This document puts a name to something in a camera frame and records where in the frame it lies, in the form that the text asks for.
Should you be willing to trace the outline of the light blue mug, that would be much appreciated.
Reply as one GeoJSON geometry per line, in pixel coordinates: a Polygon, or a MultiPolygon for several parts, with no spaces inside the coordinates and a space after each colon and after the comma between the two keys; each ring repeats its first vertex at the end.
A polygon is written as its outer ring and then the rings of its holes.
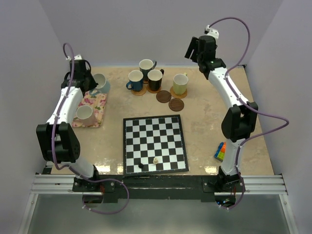
{"type": "Polygon", "coordinates": [[[94,74],[93,78],[97,83],[97,86],[90,91],[90,94],[108,94],[111,88],[108,79],[103,74],[94,74]]]}

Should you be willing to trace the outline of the green mug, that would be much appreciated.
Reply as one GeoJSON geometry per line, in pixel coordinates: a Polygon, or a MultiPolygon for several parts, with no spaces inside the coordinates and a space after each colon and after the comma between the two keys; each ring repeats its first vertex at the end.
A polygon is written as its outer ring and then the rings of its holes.
{"type": "Polygon", "coordinates": [[[173,79],[173,91],[176,95],[180,96],[185,93],[187,90],[188,84],[188,76],[187,73],[177,74],[173,79]]]}

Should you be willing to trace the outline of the pink mug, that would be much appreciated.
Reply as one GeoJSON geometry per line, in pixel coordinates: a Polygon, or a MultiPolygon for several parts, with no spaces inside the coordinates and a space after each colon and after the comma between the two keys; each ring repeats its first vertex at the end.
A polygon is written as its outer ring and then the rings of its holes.
{"type": "Polygon", "coordinates": [[[77,108],[73,125],[82,124],[85,127],[93,126],[96,123],[94,110],[89,105],[82,105],[77,108]]]}

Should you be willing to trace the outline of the woven rattan coaster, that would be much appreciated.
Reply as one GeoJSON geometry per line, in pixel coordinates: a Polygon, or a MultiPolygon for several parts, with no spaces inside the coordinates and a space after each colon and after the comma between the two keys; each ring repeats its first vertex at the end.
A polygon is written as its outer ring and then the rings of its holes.
{"type": "Polygon", "coordinates": [[[178,98],[178,99],[182,99],[182,98],[185,98],[187,96],[187,90],[185,90],[185,92],[181,95],[177,95],[175,92],[174,92],[174,89],[173,87],[170,88],[170,94],[172,95],[172,97],[174,98],[178,98]]]}
{"type": "Polygon", "coordinates": [[[140,90],[140,91],[131,90],[131,93],[132,93],[133,95],[135,95],[135,96],[142,96],[142,95],[144,95],[146,92],[147,92],[146,87],[143,87],[142,90],[140,90]]]}

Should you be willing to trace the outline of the black mug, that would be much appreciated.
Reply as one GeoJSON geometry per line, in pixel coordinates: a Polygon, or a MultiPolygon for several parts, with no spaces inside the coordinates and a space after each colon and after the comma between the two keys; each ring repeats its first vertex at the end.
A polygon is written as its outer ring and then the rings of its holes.
{"type": "Polygon", "coordinates": [[[151,70],[148,73],[148,85],[150,90],[158,91],[161,88],[162,78],[164,75],[164,70],[151,70]]]}

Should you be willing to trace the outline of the teal grey mug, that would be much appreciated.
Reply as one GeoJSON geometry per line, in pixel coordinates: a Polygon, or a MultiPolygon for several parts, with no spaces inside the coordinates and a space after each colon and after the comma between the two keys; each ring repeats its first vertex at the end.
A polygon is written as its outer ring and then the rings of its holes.
{"type": "Polygon", "coordinates": [[[155,69],[157,65],[156,60],[150,60],[150,59],[143,59],[139,62],[139,69],[143,74],[143,80],[147,79],[148,80],[148,73],[155,69]]]}

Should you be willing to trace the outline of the dark blue mug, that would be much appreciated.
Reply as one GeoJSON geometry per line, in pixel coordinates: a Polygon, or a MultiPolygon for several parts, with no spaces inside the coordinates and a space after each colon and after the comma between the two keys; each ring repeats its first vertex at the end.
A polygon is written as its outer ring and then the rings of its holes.
{"type": "Polygon", "coordinates": [[[143,89],[143,73],[140,70],[133,70],[128,74],[128,83],[126,88],[134,92],[140,92],[143,89]]]}

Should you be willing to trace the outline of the dark walnut coaster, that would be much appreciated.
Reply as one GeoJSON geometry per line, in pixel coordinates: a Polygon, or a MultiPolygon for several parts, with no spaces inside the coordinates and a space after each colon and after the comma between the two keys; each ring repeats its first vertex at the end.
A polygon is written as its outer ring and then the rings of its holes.
{"type": "Polygon", "coordinates": [[[156,95],[157,101],[159,101],[161,103],[167,103],[171,100],[171,98],[172,98],[172,96],[171,96],[170,92],[168,92],[166,90],[161,90],[156,95]]]}
{"type": "Polygon", "coordinates": [[[169,101],[168,106],[172,111],[179,112],[184,108],[184,102],[181,99],[174,98],[169,101]]]}

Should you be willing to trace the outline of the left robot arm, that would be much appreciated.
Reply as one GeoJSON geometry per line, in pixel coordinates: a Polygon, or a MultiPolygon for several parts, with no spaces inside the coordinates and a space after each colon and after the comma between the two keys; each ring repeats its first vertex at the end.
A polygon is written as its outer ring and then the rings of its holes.
{"type": "Polygon", "coordinates": [[[46,161],[56,169],[70,169],[75,175],[74,185],[89,192],[101,186],[96,167],[80,155],[80,143],[72,128],[76,110],[87,91],[97,85],[90,63],[77,55],[70,59],[70,71],[61,84],[57,106],[45,124],[36,128],[40,149],[46,161]]]}

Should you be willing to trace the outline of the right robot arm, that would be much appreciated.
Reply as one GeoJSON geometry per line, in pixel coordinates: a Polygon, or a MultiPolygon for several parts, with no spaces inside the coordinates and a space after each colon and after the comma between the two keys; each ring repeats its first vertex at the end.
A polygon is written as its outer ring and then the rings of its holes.
{"type": "Polygon", "coordinates": [[[223,60],[215,56],[216,49],[214,37],[208,35],[193,37],[185,58],[198,64],[200,72],[219,92],[228,108],[221,123],[221,130],[226,138],[226,150],[214,187],[218,192],[229,192],[242,181],[240,178],[242,143],[255,130],[257,113],[251,109],[258,109],[258,105],[249,102],[240,93],[230,78],[223,60]]]}

